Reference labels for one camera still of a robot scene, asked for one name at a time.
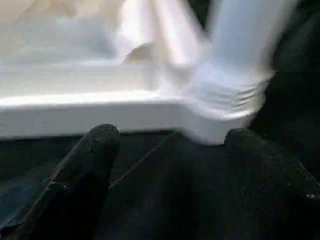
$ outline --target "white plastic part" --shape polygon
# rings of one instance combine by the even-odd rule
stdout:
[[[274,44],[292,0],[221,0],[210,17],[210,51],[196,67],[185,96],[186,133],[222,144],[231,128],[247,126],[264,102]]]
[[[229,129],[254,118],[273,74],[265,53],[285,24],[289,0],[220,0],[209,17],[209,48],[185,0],[110,1],[122,15],[150,4],[161,60],[35,66],[39,71],[0,66],[0,138],[83,134],[112,123],[126,132],[179,128],[200,143],[221,144]],[[143,24],[130,16],[110,23],[140,48],[153,44],[151,15]]]
[[[35,0],[1,0],[0,23],[12,22],[18,19]]]
[[[15,10],[18,16],[0,16],[0,70],[22,64],[92,61],[119,65],[133,51],[154,45],[155,23],[149,0],[124,0],[120,5],[103,1],[33,0],[26,8],[26,3],[20,6],[13,0],[19,6]],[[13,7],[4,1],[0,9],[7,5]],[[104,16],[110,9],[116,17]]]

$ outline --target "dark fabric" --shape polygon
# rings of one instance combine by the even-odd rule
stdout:
[[[209,8],[215,3],[214,0],[187,0],[196,18],[203,28],[206,27]]]
[[[165,138],[169,132],[121,135],[121,147],[111,170],[113,183]],[[42,181],[81,139],[80,136],[0,142],[0,229],[30,200]]]
[[[95,239],[191,239],[188,160],[175,151],[181,137],[170,135],[111,187]]]
[[[282,73],[319,71],[320,2],[302,0],[291,16],[273,55],[273,68]]]
[[[295,156],[248,129],[224,142],[241,181],[253,239],[319,239],[320,184]]]
[[[316,72],[277,72],[250,129],[299,158],[320,179],[320,81]]]
[[[28,199],[10,214],[10,221],[7,216],[1,234],[19,240],[91,239],[119,146],[120,134],[114,126],[93,128],[34,191],[25,193]],[[14,187],[6,188],[0,196],[1,209],[8,209],[9,204],[2,197],[16,192]]]

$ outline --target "black cloth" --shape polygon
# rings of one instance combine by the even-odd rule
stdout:
[[[319,190],[295,156],[248,130],[216,147],[176,133],[111,187],[94,239],[317,239]]]
[[[25,178],[6,185],[0,194],[2,237],[91,239],[108,194],[119,146],[118,130],[109,124],[99,125],[43,179],[37,182]]]
[[[300,0],[273,54],[277,72],[306,73],[320,70],[320,2]]]

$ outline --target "white plastic sheet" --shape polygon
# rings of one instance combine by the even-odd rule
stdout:
[[[0,65],[123,62],[155,41],[148,0],[4,0]]]

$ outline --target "white plastic pipe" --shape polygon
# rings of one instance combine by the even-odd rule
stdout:
[[[219,0],[209,19],[211,49],[192,76],[184,124],[187,135],[222,144],[261,108],[274,74],[270,55],[295,0]]]

